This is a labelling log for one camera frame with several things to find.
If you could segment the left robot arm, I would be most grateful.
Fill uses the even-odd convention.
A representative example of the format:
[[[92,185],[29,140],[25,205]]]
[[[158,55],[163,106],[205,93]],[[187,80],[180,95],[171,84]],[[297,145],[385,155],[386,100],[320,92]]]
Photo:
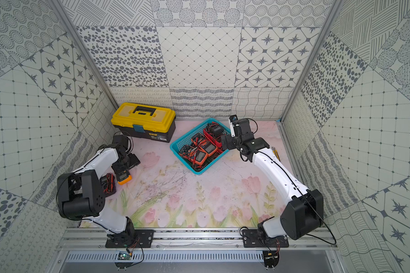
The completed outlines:
[[[76,170],[57,179],[56,204],[62,218],[95,223],[113,240],[135,240],[132,221],[106,206],[106,193],[101,179],[113,171],[112,182],[124,185],[131,181],[130,169],[140,164],[132,153],[133,141],[115,134],[111,144],[101,145],[95,155]]]

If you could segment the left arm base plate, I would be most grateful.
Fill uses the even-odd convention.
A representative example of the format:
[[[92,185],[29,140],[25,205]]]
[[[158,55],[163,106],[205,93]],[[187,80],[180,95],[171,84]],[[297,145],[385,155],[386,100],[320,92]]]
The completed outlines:
[[[155,230],[151,229],[139,229],[135,230],[132,235],[128,232],[122,232],[120,234],[108,234],[105,247],[107,249],[117,248],[151,248],[153,242]]]

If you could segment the small yellow multimeter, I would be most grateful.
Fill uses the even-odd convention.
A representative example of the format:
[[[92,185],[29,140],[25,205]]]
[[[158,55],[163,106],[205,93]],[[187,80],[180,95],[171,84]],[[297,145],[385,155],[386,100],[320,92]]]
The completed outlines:
[[[116,177],[119,185],[124,185],[132,179],[132,176],[128,169],[117,172]]]

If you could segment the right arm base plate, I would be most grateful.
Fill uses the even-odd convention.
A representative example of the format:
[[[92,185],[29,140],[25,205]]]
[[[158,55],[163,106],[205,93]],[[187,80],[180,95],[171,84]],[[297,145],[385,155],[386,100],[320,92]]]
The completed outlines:
[[[274,238],[267,237],[257,229],[248,229],[241,227],[239,234],[243,240],[245,248],[288,248],[289,242],[286,236],[278,236]]]

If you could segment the small black multimeter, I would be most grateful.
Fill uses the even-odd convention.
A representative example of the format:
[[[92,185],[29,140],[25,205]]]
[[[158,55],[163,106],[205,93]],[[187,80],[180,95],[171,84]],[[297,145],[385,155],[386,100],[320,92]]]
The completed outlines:
[[[206,127],[206,130],[209,133],[209,135],[211,135],[213,138],[217,138],[220,135],[225,133],[224,128],[221,127],[220,124],[215,123],[215,122],[208,124]]]

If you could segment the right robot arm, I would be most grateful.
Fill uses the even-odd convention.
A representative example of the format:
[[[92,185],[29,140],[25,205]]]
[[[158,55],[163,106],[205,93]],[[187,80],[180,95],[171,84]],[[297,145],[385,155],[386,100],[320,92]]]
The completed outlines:
[[[256,138],[249,119],[229,117],[231,134],[222,139],[224,150],[238,150],[261,170],[273,184],[284,202],[281,216],[259,224],[259,231],[268,238],[287,236],[293,240],[309,234],[323,224],[323,195],[310,190],[296,179],[278,160],[263,138]]]

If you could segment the orange multimeter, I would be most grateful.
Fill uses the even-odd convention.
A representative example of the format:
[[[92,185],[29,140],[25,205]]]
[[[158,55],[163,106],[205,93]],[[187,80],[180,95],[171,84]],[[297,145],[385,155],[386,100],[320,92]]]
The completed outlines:
[[[218,147],[215,146],[212,142],[210,141],[203,141],[199,144],[199,148],[207,154],[208,157],[213,156],[214,154],[217,153]]]
[[[206,160],[208,158],[208,155],[200,150],[195,150],[193,151],[187,159],[191,162],[192,168],[202,168],[202,166],[205,164]]]

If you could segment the red multimeter with grey screen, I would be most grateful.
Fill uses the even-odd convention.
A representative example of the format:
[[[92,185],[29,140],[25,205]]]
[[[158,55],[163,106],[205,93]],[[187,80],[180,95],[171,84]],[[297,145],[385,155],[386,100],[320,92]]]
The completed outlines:
[[[214,134],[213,132],[210,132],[208,129],[203,129],[203,135],[219,150],[222,150],[222,136],[224,135],[224,132],[221,132],[220,134]]]

